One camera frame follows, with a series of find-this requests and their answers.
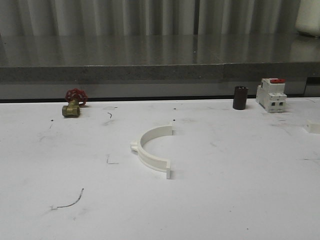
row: gray countertop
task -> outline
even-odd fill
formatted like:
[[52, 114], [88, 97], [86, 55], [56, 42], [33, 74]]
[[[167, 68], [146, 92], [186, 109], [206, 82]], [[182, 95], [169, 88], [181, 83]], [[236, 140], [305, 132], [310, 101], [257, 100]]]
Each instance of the gray countertop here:
[[3, 85], [258, 83], [268, 77], [320, 77], [320, 40], [294, 33], [0, 38]]

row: valve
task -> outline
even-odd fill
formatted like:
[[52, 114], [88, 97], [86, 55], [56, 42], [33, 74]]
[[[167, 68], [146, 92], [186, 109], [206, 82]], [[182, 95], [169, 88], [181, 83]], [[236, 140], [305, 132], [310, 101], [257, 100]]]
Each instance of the valve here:
[[79, 117], [80, 107], [84, 106], [88, 100], [85, 91], [74, 88], [68, 90], [65, 94], [65, 100], [69, 103], [68, 106], [62, 107], [62, 115], [64, 117]]

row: dark brown cylinder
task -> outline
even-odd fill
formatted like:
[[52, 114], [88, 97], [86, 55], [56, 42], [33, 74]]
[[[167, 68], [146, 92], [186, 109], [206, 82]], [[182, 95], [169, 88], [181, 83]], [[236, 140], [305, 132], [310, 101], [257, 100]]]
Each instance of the dark brown cylinder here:
[[233, 108], [243, 110], [246, 108], [248, 88], [246, 86], [236, 86], [234, 88]]

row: corrugated metal wall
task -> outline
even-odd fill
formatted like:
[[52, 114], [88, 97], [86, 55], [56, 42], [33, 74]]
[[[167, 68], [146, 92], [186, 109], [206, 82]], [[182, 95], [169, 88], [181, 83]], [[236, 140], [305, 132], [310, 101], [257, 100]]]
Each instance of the corrugated metal wall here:
[[0, 0], [2, 36], [295, 32], [300, 0]]

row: red valve handwheel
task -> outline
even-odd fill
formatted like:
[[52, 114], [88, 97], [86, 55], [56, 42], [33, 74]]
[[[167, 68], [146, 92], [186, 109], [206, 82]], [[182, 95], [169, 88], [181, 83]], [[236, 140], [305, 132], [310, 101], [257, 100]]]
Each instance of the red valve handwheel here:
[[85, 91], [74, 88], [72, 90], [68, 90], [65, 94], [65, 100], [67, 102], [70, 102], [72, 99], [77, 99], [79, 103], [82, 102], [79, 106], [84, 106], [88, 100], [88, 96]]

